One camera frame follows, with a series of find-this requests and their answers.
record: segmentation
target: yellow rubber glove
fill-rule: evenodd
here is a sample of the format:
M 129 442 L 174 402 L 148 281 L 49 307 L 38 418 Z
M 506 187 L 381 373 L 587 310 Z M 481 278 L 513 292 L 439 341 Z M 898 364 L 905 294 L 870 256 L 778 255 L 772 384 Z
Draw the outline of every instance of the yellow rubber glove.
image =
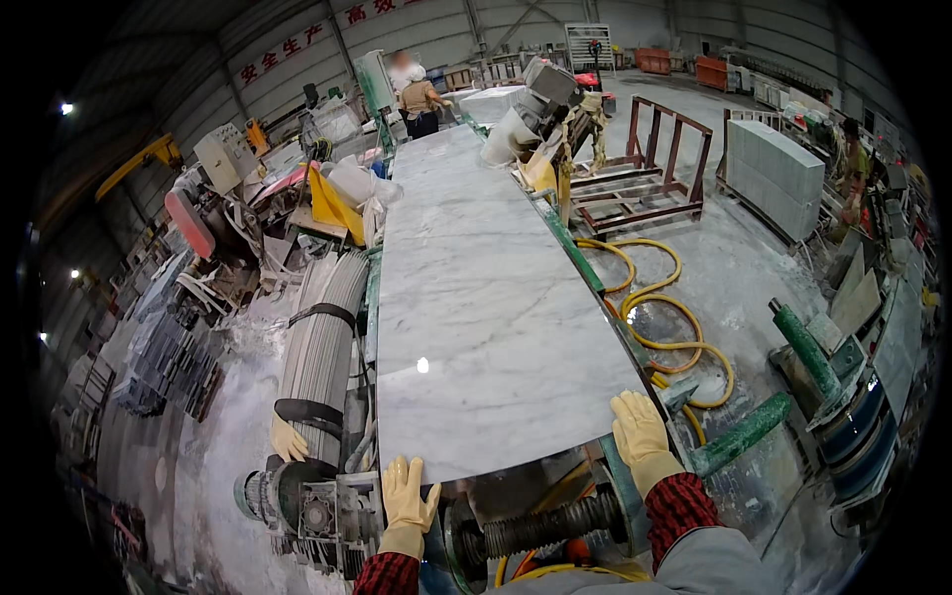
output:
M 304 462 L 307 456 L 307 440 L 298 433 L 291 424 L 281 419 L 274 411 L 271 412 L 271 447 L 281 455 L 285 463 L 291 459 Z
M 631 478 L 642 499 L 665 477 L 684 473 L 684 467 L 667 449 L 664 422 L 651 399 L 626 390 L 611 400 L 611 410 L 618 418 L 611 423 L 615 445 L 631 468 Z
M 400 455 L 384 471 L 384 509 L 387 511 L 387 530 L 380 540 L 377 553 L 395 551 L 417 560 L 423 559 L 423 534 L 429 531 L 440 502 L 440 484 L 429 489 L 426 502 L 420 498 L 423 477 L 423 459 L 407 459 Z

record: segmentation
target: coiled hose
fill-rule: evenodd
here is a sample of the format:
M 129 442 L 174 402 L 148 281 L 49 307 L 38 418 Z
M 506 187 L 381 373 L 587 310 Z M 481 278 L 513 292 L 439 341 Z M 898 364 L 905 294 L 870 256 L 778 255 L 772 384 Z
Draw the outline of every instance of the coiled hose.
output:
M 716 355 L 717 358 L 721 360 L 721 363 L 724 364 L 724 369 L 727 371 L 727 387 L 724 390 L 724 395 L 717 401 L 714 401 L 713 403 L 703 403 L 703 402 L 692 400 L 692 401 L 688 401 L 687 405 L 690 405 L 692 407 L 697 407 L 698 409 L 711 409 L 713 407 L 719 407 L 723 405 L 724 403 L 726 403 L 727 399 L 730 397 L 730 394 L 734 391 L 734 368 L 731 367 L 730 362 L 727 361 L 726 356 L 724 356 L 724 354 L 721 353 L 720 349 L 717 349 L 716 347 L 704 341 L 704 334 L 701 331 L 701 323 L 698 322 L 697 317 L 694 316 L 694 313 L 691 312 L 691 310 L 688 309 L 687 306 L 685 306 L 678 300 L 670 296 L 664 295 L 662 293 L 652 293 L 652 291 L 655 291 L 656 289 L 660 289 L 660 288 L 663 288 L 664 286 L 668 286 L 674 283 L 678 279 L 678 277 L 681 275 L 681 258 L 678 256 L 678 253 L 675 252 L 673 249 L 671 249 L 671 247 L 666 246 L 665 244 L 662 244 L 661 242 L 648 240 L 646 238 L 619 240 L 617 242 L 608 242 L 608 243 L 599 242 L 598 240 L 592 240 L 590 238 L 575 238 L 575 244 L 579 248 L 596 248 L 600 250 L 605 250 L 607 252 L 611 252 L 612 254 L 615 254 L 621 257 L 622 260 L 625 261 L 625 264 L 628 266 L 628 276 L 625 278 L 625 281 L 617 287 L 606 288 L 605 293 L 614 293 L 616 291 L 621 291 L 627 288 L 628 286 L 630 286 L 631 283 L 635 280 L 636 268 L 634 264 L 631 262 L 631 259 L 628 258 L 628 255 L 622 252 L 618 248 L 619 246 L 653 246 L 655 248 L 660 248 L 671 255 L 671 258 L 674 259 L 675 268 L 674 268 L 674 272 L 671 273 L 671 275 L 668 278 L 664 279 L 663 281 L 659 281 L 658 283 L 649 285 L 646 288 L 641 288 L 636 291 L 632 291 L 631 293 L 626 295 L 626 297 L 622 301 L 621 312 L 615 309 L 615 307 L 612 306 L 611 303 L 608 302 L 607 300 L 605 300 L 605 304 L 608 306 L 608 309 L 609 311 L 612 312 L 612 314 L 614 314 L 615 316 L 617 316 L 619 319 L 623 321 L 627 321 L 628 314 L 631 312 L 632 309 L 634 309 L 637 305 L 642 304 L 644 302 L 652 302 L 652 301 L 668 302 L 670 305 L 680 310 L 681 313 L 683 313 L 684 316 L 687 318 L 687 320 L 691 323 L 691 326 L 694 327 L 694 334 L 697 336 L 696 341 L 681 341 L 678 343 L 658 343 L 656 341 L 651 341 L 650 339 L 646 339 L 645 337 L 639 335 L 637 332 L 635 332 L 635 329 L 631 324 L 628 324 L 628 329 L 631 331 L 631 334 L 635 337 L 638 343 L 644 345 L 645 347 L 650 347 L 652 349 L 664 349 L 664 350 L 694 349 L 694 354 L 691 356 L 690 361 L 688 361 L 683 366 L 669 367 L 669 366 L 662 366 L 661 364 L 658 364 L 657 362 L 654 362 L 654 361 L 651 362 L 651 365 L 655 369 L 657 369 L 660 372 L 664 372 L 666 374 L 677 374 L 679 372 L 684 372 L 690 369 L 692 366 L 698 363 L 699 359 L 701 359 L 701 351 L 703 349 L 706 349 L 710 351 L 711 353 L 713 353 L 714 355 Z M 655 374 L 654 376 L 652 376 L 651 381 L 653 384 L 661 388 L 667 388 L 667 380 L 665 380 L 664 377 L 661 376 L 660 374 Z M 687 416 L 688 421 L 694 427 L 694 431 L 698 435 L 698 440 L 701 443 L 701 446 L 703 446 L 707 443 L 707 439 L 704 436 L 704 431 L 702 430 L 701 424 L 698 422 L 697 417 L 695 417 L 694 413 L 687 407 L 687 405 L 682 407 L 681 411 L 684 412 L 684 415 Z

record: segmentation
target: white marble slab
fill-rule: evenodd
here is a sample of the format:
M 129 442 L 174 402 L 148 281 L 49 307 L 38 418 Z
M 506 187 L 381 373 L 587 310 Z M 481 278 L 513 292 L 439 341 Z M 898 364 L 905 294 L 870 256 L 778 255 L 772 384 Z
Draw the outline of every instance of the white marble slab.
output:
M 380 284 L 380 456 L 424 482 L 480 475 L 611 431 L 644 390 L 597 298 L 509 174 L 457 127 L 400 146 Z

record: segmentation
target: stack of stone strips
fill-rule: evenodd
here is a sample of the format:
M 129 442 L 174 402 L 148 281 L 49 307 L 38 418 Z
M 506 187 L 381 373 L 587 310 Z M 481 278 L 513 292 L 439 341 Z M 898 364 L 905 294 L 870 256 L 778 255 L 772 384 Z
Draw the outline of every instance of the stack of stone strips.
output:
M 128 368 L 122 381 L 113 387 L 112 399 L 129 413 L 143 417 L 157 413 L 165 402 L 159 393 L 140 381 Z
M 794 242 L 817 225 L 823 170 L 823 161 L 768 125 L 727 122 L 727 185 Z
M 525 85 L 483 89 L 461 99 L 460 111 L 469 114 L 477 124 L 495 124 L 503 119 L 509 108 L 519 105 L 526 93 Z
M 167 311 L 152 312 L 129 345 L 129 369 L 159 395 L 198 417 L 217 362 Z
M 357 315 L 369 266 L 360 253 L 328 254 L 307 266 L 298 290 L 294 313 L 314 304 L 329 303 Z M 353 331 L 331 314 L 312 314 L 290 329 L 285 369 L 278 387 L 281 399 L 309 399 L 344 410 Z M 341 465 L 337 438 L 313 426 L 292 422 L 307 441 L 308 456 L 332 466 Z

